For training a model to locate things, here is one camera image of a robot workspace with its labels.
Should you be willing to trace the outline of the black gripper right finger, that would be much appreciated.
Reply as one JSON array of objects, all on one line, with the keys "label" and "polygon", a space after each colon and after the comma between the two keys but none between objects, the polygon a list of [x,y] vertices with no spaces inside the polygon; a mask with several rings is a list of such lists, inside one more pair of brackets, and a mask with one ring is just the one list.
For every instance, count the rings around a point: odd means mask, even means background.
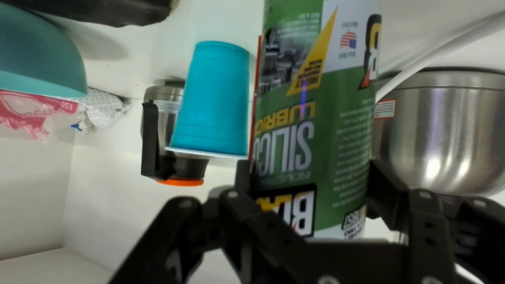
[{"label": "black gripper right finger", "polygon": [[505,284],[505,207],[476,196],[408,186],[386,162],[370,162],[368,216],[408,237],[411,279],[469,284],[461,265],[485,284]]}]

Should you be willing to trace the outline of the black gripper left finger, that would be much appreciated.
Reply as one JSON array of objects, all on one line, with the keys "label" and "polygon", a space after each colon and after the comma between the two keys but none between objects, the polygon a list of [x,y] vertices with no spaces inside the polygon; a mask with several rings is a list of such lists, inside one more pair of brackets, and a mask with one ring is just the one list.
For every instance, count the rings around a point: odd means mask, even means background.
[{"label": "black gripper left finger", "polygon": [[210,251],[223,251],[242,284],[313,284],[310,251],[278,214],[250,197],[251,162],[239,161],[236,183],[201,203],[171,199],[127,256],[109,284],[188,284]]}]

